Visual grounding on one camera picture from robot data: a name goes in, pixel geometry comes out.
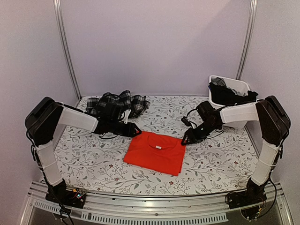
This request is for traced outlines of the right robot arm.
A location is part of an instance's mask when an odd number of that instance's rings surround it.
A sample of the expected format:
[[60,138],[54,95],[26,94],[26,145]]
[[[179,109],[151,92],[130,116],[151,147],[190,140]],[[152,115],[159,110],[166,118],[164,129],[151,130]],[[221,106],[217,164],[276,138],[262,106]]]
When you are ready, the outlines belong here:
[[282,157],[283,144],[290,133],[291,120],[283,106],[271,95],[255,102],[218,109],[209,101],[204,101],[196,107],[196,111],[202,124],[191,127],[184,133],[182,145],[200,143],[211,132],[225,125],[240,122],[246,124],[252,143],[259,151],[259,158],[248,183],[252,187],[243,193],[242,200],[246,204],[253,204],[261,195],[258,187],[265,185],[278,159]]

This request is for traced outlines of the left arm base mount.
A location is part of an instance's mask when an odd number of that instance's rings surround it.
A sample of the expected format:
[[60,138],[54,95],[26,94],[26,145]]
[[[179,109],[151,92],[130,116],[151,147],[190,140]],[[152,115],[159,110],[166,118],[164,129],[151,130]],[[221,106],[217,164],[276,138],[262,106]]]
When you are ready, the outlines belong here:
[[64,180],[56,186],[49,184],[48,181],[45,182],[48,186],[46,200],[79,209],[84,207],[86,201],[86,191],[84,189],[67,189]]

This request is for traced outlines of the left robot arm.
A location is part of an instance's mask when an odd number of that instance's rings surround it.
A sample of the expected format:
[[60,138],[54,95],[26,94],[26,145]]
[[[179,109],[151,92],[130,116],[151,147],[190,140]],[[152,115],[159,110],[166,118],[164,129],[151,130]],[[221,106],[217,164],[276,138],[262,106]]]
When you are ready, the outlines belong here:
[[62,186],[63,177],[54,155],[55,147],[66,127],[78,128],[97,135],[111,133],[123,137],[136,137],[141,129],[132,122],[118,118],[120,107],[111,103],[103,113],[92,115],[78,108],[43,98],[25,119],[26,136],[33,146],[33,156],[39,164],[45,181],[53,186],[51,195],[59,203],[66,203],[70,194]]

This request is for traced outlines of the red orange garment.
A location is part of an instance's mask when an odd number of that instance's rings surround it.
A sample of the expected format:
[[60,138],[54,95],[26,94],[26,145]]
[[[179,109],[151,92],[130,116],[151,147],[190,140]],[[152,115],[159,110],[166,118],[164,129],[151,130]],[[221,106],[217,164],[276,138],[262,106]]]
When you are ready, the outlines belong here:
[[132,139],[123,162],[178,176],[185,151],[179,138],[143,131]]

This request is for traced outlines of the black white plaid skirt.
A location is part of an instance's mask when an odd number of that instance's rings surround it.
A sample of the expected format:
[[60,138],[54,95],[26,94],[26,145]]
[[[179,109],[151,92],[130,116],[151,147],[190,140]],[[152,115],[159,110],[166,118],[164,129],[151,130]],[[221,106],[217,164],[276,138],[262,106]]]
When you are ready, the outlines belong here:
[[91,97],[87,100],[86,112],[92,115],[99,115],[108,103],[121,107],[121,111],[131,110],[129,118],[137,118],[143,114],[150,106],[150,101],[146,96],[131,95],[129,90],[121,92],[119,95],[107,92],[101,98]]

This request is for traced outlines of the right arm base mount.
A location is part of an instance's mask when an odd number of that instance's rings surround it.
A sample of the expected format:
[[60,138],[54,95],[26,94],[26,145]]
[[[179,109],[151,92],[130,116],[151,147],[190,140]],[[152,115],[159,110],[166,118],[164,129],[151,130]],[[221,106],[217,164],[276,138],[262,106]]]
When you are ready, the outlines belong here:
[[268,180],[262,185],[257,185],[249,179],[246,185],[246,190],[240,192],[229,192],[225,196],[225,203],[229,205],[230,209],[261,203],[267,200],[264,190],[267,183]]

